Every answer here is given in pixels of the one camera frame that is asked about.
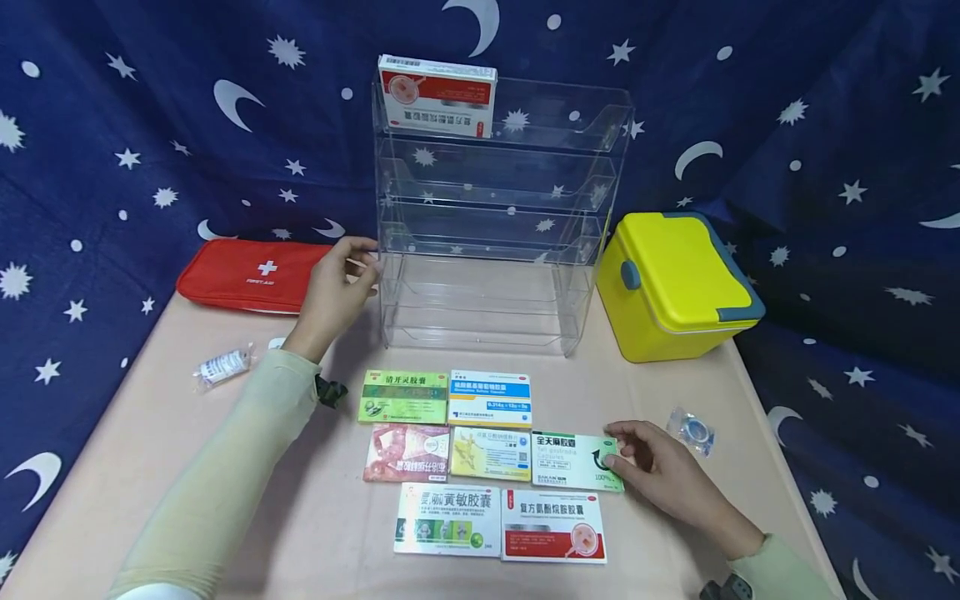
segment yellow lid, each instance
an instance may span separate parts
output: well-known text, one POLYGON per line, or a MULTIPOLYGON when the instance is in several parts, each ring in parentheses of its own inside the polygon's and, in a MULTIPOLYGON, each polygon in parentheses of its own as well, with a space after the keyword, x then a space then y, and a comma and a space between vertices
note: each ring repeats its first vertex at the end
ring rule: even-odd
POLYGON ((763 302, 703 215, 633 213, 614 237, 627 262, 635 262, 639 287, 663 327, 722 329, 763 317, 763 302))

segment white cross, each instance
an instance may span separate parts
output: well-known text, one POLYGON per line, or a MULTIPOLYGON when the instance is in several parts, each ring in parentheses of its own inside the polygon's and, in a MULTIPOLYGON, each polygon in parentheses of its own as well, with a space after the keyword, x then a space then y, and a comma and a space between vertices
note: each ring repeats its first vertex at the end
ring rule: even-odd
POLYGON ((257 267, 257 269, 260 270, 260 274, 262 276, 268 276, 273 271, 276 271, 277 269, 279 269, 279 267, 274 264, 273 260, 268 260, 267 262, 257 267))

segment clear acrylic organizer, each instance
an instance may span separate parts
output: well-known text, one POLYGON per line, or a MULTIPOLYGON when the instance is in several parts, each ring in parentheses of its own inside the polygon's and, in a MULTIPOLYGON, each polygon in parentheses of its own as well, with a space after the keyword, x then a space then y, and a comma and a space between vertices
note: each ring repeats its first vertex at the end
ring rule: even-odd
POLYGON ((630 95, 500 78, 493 121, 488 139, 393 127, 373 83, 387 347, 568 356, 580 342, 630 95))

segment wristwatch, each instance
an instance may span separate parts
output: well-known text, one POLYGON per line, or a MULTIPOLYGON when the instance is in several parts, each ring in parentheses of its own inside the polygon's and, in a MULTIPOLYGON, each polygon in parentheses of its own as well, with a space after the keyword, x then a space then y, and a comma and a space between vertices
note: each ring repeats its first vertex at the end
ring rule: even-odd
POLYGON ((754 600, 754 589, 739 575, 731 575, 722 587, 715 581, 707 582, 700 600, 754 600))
POLYGON ((347 386, 337 381, 327 381, 317 373, 313 376, 313 385, 317 392, 317 401, 323 406, 336 409, 340 398, 347 395, 347 386))

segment hand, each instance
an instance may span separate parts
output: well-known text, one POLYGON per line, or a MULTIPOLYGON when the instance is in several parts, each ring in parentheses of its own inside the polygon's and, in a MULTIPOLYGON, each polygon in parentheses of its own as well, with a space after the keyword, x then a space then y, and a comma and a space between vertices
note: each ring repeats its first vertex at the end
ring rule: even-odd
POLYGON ((370 254, 376 242, 366 237, 342 237, 314 265, 310 285, 294 330, 283 349, 319 363, 326 349, 347 330, 363 310, 367 298, 376 296, 380 263, 370 254), (350 283, 347 276, 357 279, 350 283))
POLYGON ((645 420, 621 420, 606 429, 623 443, 623 456, 607 456, 604 463, 628 486, 706 533, 729 561, 760 549, 763 532, 734 508, 680 441, 645 420))

